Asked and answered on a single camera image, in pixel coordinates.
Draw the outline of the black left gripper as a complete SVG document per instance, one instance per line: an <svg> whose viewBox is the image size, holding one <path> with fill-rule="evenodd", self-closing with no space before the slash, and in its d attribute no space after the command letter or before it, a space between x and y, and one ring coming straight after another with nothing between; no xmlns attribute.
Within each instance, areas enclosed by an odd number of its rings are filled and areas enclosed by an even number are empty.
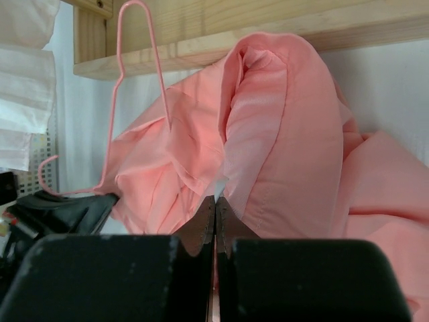
<svg viewBox="0 0 429 322"><path fill-rule="evenodd" d="M118 197L114 194L59 197L46 191L19 197L17 176L1 173L1 236L8 240L1 253L1 277L13 278L26 252L53 234L97 234Z"/></svg>

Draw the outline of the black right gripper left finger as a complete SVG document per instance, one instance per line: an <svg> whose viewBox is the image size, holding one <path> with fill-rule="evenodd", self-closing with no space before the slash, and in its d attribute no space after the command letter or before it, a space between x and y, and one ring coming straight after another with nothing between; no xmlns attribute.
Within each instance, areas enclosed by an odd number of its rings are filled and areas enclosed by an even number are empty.
<svg viewBox="0 0 429 322"><path fill-rule="evenodd" d="M207 321L212 290L215 198L207 196L175 236L178 249L176 295L181 321Z"/></svg>

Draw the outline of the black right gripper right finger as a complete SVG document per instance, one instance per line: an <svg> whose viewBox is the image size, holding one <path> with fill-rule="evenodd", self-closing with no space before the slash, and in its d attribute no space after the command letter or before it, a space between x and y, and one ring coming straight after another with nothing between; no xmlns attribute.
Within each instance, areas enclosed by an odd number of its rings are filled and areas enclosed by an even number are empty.
<svg viewBox="0 0 429 322"><path fill-rule="evenodd" d="M236 216L225 197L216 202L217 276L221 321L237 318L237 274L233 244L236 239L259 239L259 236Z"/></svg>

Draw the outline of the pink skirt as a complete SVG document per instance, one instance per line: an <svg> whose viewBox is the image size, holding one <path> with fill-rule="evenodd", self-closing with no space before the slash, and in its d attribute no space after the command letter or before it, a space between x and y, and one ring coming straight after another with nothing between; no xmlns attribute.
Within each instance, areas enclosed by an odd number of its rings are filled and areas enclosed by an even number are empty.
<svg viewBox="0 0 429 322"><path fill-rule="evenodd" d="M428 320L428 168L379 131L361 133L316 50L252 34L181 80L110 146L102 193L131 233L169 234L217 180L268 238L366 239Z"/></svg>

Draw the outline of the pink wire hanger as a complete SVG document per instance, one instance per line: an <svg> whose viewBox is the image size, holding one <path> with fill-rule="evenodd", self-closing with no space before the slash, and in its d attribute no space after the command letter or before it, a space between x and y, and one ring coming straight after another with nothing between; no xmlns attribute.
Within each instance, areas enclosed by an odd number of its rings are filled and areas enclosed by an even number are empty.
<svg viewBox="0 0 429 322"><path fill-rule="evenodd" d="M77 191L69 191L69 192L56 192L53 191L45 182L45 180L42 178L42 170L44 169L44 167L49 164L50 162L58 159L60 156L59 155L53 155L50 156L49 158L45 159L43 162L40 163L40 165L38 166L38 181L40 186L43 188L44 191L46 191L47 193L50 193L51 195L54 196L63 196L63 195L77 195L77 194L83 194L83 193L95 193L97 189L101 188L105 182L106 176L107 176L107 168L108 168L108 161L109 161L109 157L110 157L110 153L111 153L111 142L113 139L113 128L114 128L114 121L115 121L115 112L116 112L116 103L117 103L117 93L119 90L119 87L121 85L121 83L123 82L124 78L125 78L125 65L123 63L123 59L122 59L122 23L123 23L123 16L124 13L127 9L129 9L132 5L138 5L141 8L144 9L145 11L145 16L146 16L146 20L147 20L147 26L149 29L149 37L151 40L151 46L152 46L152 50L154 53L154 62L155 62L155 67L156 67L156 72L158 75L158 81L159 81L159 85L160 85L160 90L161 90L161 97L162 97L162 101L164 103L164 111L166 114L166 122L167 122L167 126L168 126L168 130L171 131L172 128L172 121L171 121L171 117L170 117L170 111L168 108L168 100L166 97L166 88L165 88L165 83L164 83L164 78L163 78L163 73L162 73L162 68L161 68L161 62L160 62L160 56L159 56L159 52L158 52L158 47L156 44L156 37L155 37L155 32L154 32L154 25L153 25L153 19L151 16L151 12L149 7L147 6L146 3L144 3L143 1L138 1L138 0L131 0L131 1L126 1L120 8L119 10L119 15L118 15L118 26L117 26L117 43L116 43L116 59L117 59L117 64L119 67L119 78L117 79L115 86L113 87L113 91L112 91L112 99L111 99L111 110L110 110L110 116L109 116L109 130L108 130L108 140L107 140L107 148L106 148L106 152L105 152L105 157L104 157L104 163L103 163L103 168L102 168L102 172L101 172L101 177L100 180L98 182L98 184L96 184L93 187L90 188L86 188L86 189L80 189Z"/></svg>

